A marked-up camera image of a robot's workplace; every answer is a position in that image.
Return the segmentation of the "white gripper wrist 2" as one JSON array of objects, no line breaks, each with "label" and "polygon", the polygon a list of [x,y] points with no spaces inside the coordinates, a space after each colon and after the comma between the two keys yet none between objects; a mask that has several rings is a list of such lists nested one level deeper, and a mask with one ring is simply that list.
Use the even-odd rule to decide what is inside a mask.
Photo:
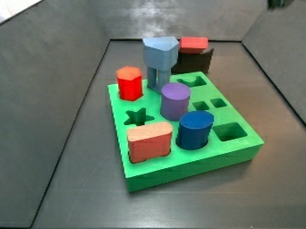
[{"label": "white gripper wrist 2", "polygon": [[278,7],[288,7],[294,0],[268,0],[268,8],[276,9]]}]

